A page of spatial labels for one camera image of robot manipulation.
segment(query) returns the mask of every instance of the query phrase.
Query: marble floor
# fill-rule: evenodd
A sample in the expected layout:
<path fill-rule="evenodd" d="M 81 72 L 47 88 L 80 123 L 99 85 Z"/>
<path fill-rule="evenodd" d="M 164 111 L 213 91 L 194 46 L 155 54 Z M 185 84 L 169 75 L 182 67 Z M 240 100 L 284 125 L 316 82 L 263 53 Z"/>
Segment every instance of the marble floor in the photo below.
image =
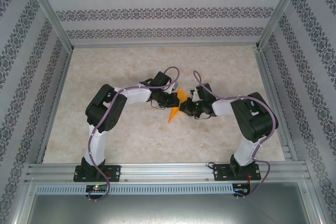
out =
<path fill-rule="evenodd" d="M 103 84 L 128 87 L 153 78 L 169 66 L 179 67 L 180 87 L 189 92 L 203 82 L 222 96 L 259 92 L 267 101 L 252 47 L 136 47 L 75 49 L 47 145 L 44 163 L 80 163 L 86 152 L 85 109 Z M 167 73 L 172 79 L 176 72 Z M 195 120 L 179 113 L 168 123 L 170 109 L 149 103 L 126 107 L 109 132 L 107 163 L 227 162 L 238 148 L 241 132 L 234 115 Z M 283 161 L 275 133 L 258 159 Z"/>

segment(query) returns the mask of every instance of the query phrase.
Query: vented metal strip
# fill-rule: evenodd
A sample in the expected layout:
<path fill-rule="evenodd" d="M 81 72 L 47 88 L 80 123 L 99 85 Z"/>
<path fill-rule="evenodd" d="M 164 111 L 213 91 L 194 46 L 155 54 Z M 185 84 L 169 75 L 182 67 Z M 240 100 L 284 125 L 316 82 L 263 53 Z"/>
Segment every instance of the vented metal strip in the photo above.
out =
<path fill-rule="evenodd" d="M 36 195 L 84 195 L 86 185 L 38 185 Z M 232 184 L 112 185 L 111 195 L 232 194 Z"/>

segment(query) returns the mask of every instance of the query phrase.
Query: metal panel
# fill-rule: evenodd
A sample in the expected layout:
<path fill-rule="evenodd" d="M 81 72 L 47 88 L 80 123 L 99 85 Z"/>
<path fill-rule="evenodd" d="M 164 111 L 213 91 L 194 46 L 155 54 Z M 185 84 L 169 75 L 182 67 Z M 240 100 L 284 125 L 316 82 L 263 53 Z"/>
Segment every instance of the metal panel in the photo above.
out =
<path fill-rule="evenodd" d="M 310 223 L 327 223 L 312 182 L 298 183 Z"/>
<path fill-rule="evenodd" d="M 266 184 L 253 198 L 232 195 L 36 195 L 28 223 L 309 223 L 297 184 Z"/>

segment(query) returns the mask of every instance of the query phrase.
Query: enclosure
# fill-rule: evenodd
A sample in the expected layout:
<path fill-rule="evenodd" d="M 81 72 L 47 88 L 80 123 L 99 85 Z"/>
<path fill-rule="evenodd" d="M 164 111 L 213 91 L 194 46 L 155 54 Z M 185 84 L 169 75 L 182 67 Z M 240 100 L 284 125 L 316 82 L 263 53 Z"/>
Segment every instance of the enclosure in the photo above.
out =
<path fill-rule="evenodd" d="M 0 223 L 336 222 L 335 14 L 336 0 L 0 0 Z M 236 199 L 247 180 L 209 168 L 240 145 L 233 114 L 168 123 L 145 102 L 109 132 L 118 182 L 89 202 L 95 183 L 74 181 L 86 107 L 169 66 L 189 95 L 193 70 L 220 96 L 261 94 L 279 123 L 256 155 L 265 183 Z"/>

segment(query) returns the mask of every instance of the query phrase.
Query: wall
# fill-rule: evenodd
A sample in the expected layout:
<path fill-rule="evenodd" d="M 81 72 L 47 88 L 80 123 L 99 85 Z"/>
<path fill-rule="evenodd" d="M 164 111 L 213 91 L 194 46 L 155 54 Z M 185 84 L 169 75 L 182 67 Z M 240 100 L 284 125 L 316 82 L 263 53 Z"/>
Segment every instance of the wall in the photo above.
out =
<path fill-rule="evenodd" d="M 36 161 L 68 54 L 37 0 L 0 0 L 0 223 Z"/>
<path fill-rule="evenodd" d="M 264 48 L 297 154 L 336 222 L 336 0 L 291 0 Z"/>
<path fill-rule="evenodd" d="M 75 46 L 257 42 L 279 0 L 50 0 Z"/>

